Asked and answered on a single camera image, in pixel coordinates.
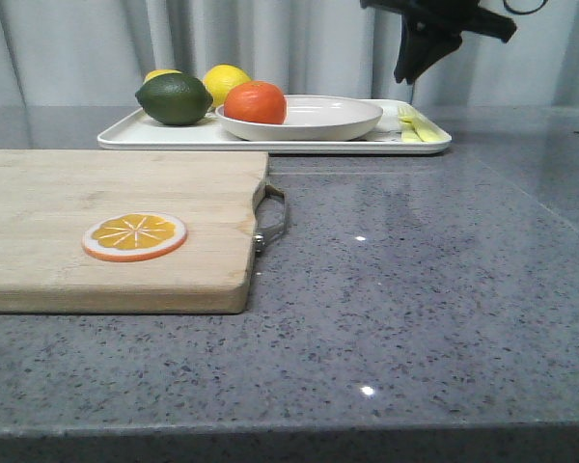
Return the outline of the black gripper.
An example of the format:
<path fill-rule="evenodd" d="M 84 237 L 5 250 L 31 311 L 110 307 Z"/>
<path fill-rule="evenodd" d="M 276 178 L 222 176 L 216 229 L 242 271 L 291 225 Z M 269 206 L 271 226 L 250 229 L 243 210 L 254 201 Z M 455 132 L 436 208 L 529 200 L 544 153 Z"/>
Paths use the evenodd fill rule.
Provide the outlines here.
<path fill-rule="evenodd" d="M 508 42 L 517 30 L 511 18 L 480 7 L 479 1 L 361 0 L 360 6 L 401 16 L 400 54 L 394 76 L 397 83 L 405 81 L 408 85 L 457 51 L 462 44 L 457 36 L 461 32 Z M 436 34 L 427 34 L 429 29 Z"/>

